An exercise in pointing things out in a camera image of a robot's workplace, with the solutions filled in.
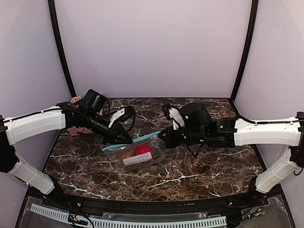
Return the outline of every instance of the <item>brown marble tabletop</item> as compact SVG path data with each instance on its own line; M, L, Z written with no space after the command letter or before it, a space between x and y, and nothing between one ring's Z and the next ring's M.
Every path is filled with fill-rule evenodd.
M162 105L182 107L190 102L204 103L214 120L235 116L228 100L218 98L111 99L111 111L124 105L135 108L136 123L130 135L137 138L172 125L162 113ZM193 158L184 145L166 149L161 143L166 157L160 163L120 173L102 152L105 147L102 140L97 134L72 137L63 130L44 173L56 178L64 192L72 195L109 200L180 201L246 192L252 177L263 172L251 146L234 149L204 146L198 157Z

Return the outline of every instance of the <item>brown object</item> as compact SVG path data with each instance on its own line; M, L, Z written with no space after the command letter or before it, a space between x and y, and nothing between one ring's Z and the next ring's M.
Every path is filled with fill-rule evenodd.
M133 156L134 156L134 153L132 151L123 152L119 158L121 165L124 166L124 159L131 158Z

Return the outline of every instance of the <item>black pole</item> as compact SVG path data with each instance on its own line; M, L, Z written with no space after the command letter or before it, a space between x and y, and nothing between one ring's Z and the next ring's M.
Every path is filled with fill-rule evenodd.
M241 84L243 73L245 70L245 66L246 66L246 62L247 62L247 58L248 58L248 54L249 54L249 50L250 50L251 40L252 40L252 36L253 36L253 30L255 28L255 22L256 22L256 17L257 17L257 5L258 5L258 0L252 0L249 25L248 25L243 55L241 58L241 62L239 64L237 78L234 83L233 90L232 90L231 97L230 97L232 102L234 102L237 97L238 89Z
M60 36L60 31L59 31L59 25L57 21L57 14L56 14L56 7L55 7L55 2L54 0L48 0L48 8L49 8L49 13L51 16L51 21L52 21L52 27L53 27L53 32L54 32L54 37L57 45L57 50L61 62L61 66L63 69L63 73L66 78L66 83L68 86L68 89L70 91L70 94L72 97L76 96L76 91L72 82L71 74L68 70L67 66L67 61L66 61L66 55L63 50L63 45L62 45L62 40Z

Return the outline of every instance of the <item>blue strip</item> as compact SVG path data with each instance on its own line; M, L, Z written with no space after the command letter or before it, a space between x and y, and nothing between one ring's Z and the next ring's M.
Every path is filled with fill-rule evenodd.
M148 134L148 135L144 135L142 137L139 137L137 139L134 139L133 140L133 143L136 143L136 142L139 142L139 141L142 141L142 140L145 140L145 139L149 139L153 136L156 136L158 135L159 132L154 132L154 133L151 133L151 134ZM102 150L103 151L107 151L107 150L110 150L110 149L116 149L116 148L119 148L119 147L122 147L122 146L126 146L127 144L118 144L118 145L112 145L112 146L108 146L108 147L105 147L103 148Z

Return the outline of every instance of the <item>white wall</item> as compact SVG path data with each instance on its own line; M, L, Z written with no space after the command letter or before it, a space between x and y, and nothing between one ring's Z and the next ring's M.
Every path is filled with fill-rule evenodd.
M259 2L244 78L236 105L252 119L295 116L304 111L304 2ZM261 145L269 167L282 146ZM296 227L304 227L304 175L282 182Z
M18 116L70 99L46 0L2 0L0 7L0 114ZM18 143L41 169L56 132ZM27 187L0 173L0 228L15 227Z
M230 97L251 0L57 0L79 95Z

